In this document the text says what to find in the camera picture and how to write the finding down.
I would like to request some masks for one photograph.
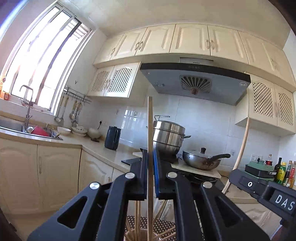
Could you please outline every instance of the white bowl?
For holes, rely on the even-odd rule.
[[[76,132],[78,134],[86,134],[87,133],[87,129],[84,128],[83,126],[72,127],[72,131]]]
[[[89,128],[87,134],[92,139],[97,139],[102,136],[102,134],[99,132],[99,130],[96,130],[94,128]]]
[[[86,136],[86,134],[79,134],[77,132],[73,132],[73,134],[76,135],[76,136],[79,136],[79,137],[85,137]]]
[[[65,127],[58,126],[57,131],[61,133],[61,135],[67,136],[71,133],[71,130]]]

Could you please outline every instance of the black kettle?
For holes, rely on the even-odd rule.
[[[105,139],[105,147],[111,150],[116,150],[119,143],[121,129],[116,126],[109,126],[106,139]]]

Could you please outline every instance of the window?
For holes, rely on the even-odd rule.
[[[65,85],[65,72],[90,32],[69,10],[55,4],[37,20],[15,51],[3,90],[30,100],[31,91],[23,88],[20,92],[22,85],[28,85],[33,89],[32,101],[54,112]]]

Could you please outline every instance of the wok handle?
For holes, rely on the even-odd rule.
[[[154,119],[157,121],[156,117],[158,116],[158,120],[161,118],[161,117],[170,117],[169,115],[155,115],[154,116]]]
[[[215,161],[221,158],[229,158],[229,157],[231,157],[230,154],[220,154],[220,155],[212,156],[208,161]]]
[[[181,137],[181,140],[183,140],[185,138],[189,138],[189,137],[191,137],[191,136],[183,136],[183,137]]]

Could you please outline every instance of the plate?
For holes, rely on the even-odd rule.
[[[86,134],[79,134],[79,133],[76,133],[76,132],[73,132],[73,134],[76,135],[76,136],[79,136],[79,137],[85,137],[86,136]]]

